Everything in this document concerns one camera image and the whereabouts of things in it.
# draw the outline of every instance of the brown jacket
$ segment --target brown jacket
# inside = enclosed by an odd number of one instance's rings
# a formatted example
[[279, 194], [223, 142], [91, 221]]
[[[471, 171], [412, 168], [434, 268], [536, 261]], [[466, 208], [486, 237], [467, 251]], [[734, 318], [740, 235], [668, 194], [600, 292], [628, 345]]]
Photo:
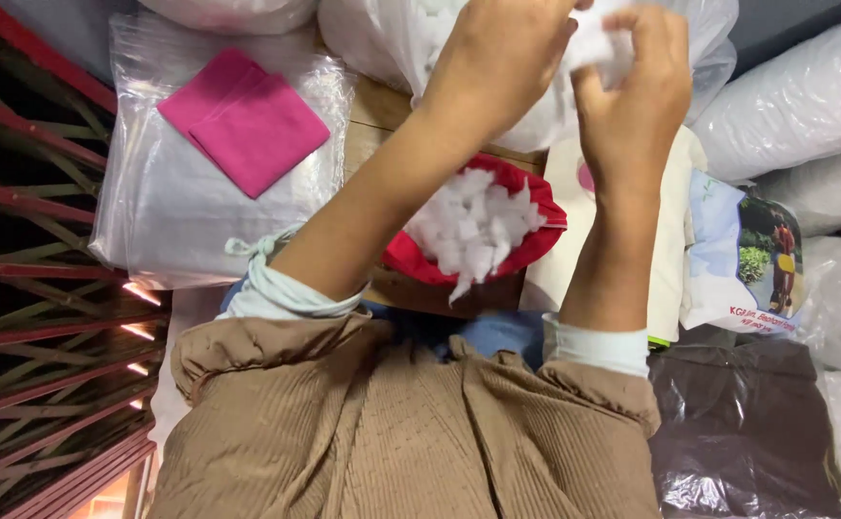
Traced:
[[173, 354], [194, 406], [167, 441], [150, 517], [660, 517], [648, 381], [515, 354], [392, 346], [355, 311], [232, 319]]

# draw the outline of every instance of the light blue sleeve cuff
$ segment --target light blue sleeve cuff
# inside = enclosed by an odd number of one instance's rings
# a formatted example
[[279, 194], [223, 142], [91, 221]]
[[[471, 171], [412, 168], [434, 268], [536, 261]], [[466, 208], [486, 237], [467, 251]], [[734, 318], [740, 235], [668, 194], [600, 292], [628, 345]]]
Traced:
[[278, 253], [290, 232], [262, 239], [256, 246], [230, 241], [226, 251], [238, 250], [253, 254], [248, 262], [248, 279], [233, 297], [225, 313], [216, 319], [258, 317], [274, 320], [334, 319], [356, 310], [367, 284], [357, 294], [343, 301], [334, 301], [310, 286], [277, 272], [267, 264]]
[[542, 316], [545, 344], [542, 358], [586, 364], [646, 379], [647, 330], [597, 332], [558, 323], [558, 314]]

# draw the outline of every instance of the red fabric bag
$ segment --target red fabric bag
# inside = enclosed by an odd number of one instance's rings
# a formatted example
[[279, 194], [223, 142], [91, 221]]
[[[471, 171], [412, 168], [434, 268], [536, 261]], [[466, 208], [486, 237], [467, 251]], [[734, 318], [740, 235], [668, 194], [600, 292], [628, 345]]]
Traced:
[[[545, 226], [523, 238], [523, 244], [511, 251], [496, 274], [486, 281], [518, 272], [549, 252], [567, 229], [567, 215], [552, 200], [552, 186], [541, 177], [513, 164], [479, 153], [462, 168], [483, 169], [495, 173], [495, 184], [503, 185], [510, 194], [523, 189], [524, 180], [530, 182], [530, 198], [539, 204], [539, 213], [547, 218]], [[459, 275], [443, 275], [435, 262], [426, 259], [408, 233], [400, 231], [382, 253], [382, 263], [390, 268], [427, 284], [455, 285]]]

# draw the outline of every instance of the person's left hand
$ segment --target person's left hand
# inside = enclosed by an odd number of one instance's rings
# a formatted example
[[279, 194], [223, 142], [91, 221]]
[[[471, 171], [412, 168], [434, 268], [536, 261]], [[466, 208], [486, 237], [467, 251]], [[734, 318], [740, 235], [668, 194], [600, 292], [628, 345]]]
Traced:
[[470, 0], [433, 69], [420, 103], [450, 136], [481, 146], [530, 111], [552, 83], [593, 0]]

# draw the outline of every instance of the blue jeans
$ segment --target blue jeans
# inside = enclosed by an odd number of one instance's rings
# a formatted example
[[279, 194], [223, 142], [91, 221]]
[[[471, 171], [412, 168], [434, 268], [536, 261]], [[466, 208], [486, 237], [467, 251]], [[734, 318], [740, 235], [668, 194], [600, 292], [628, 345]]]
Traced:
[[[242, 289], [244, 279], [234, 284], [225, 295], [221, 311], [228, 308], [231, 299]], [[484, 357], [507, 350], [519, 354], [533, 371], [542, 366], [542, 311], [507, 310], [464, 320], [396, 309], [367, 300], [363, 300], [362, 304], [372, 312], [373, 319], [390, 321], [395, 325], [397, 342], [411, 339], [419, 345], [433, 348], [440, 359], [446, 357], [450, 335], [460, 335]]]

